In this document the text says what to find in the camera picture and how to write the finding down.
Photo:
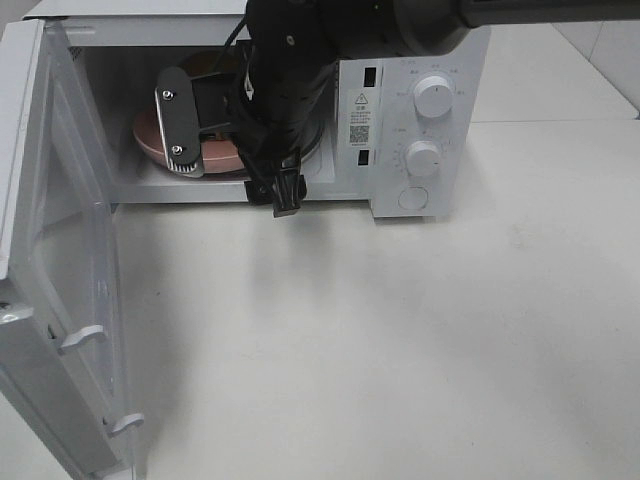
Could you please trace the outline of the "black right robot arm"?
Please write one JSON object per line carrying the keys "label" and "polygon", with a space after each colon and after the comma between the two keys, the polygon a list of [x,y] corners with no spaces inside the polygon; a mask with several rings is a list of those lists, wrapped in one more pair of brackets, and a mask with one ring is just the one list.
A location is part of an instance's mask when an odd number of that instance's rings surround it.
{"label": "black right robot arm", "polygon": [[300,137],[342,59],[444,55],[487,25],[636,20],[636,1],[249,1],[228,97],[252,205],[297,212]]}

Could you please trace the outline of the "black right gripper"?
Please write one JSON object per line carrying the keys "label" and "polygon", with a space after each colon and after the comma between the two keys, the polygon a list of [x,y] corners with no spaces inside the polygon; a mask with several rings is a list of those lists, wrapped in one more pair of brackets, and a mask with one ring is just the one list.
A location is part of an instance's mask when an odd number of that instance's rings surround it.
{"label": "black right gripper", "polygon": [[251,29],[239,80],[243,126],[233,140],[251,204],[294,215],[305,198],[301,158],[307,124],[332,75],[335,47],[322,29]]}

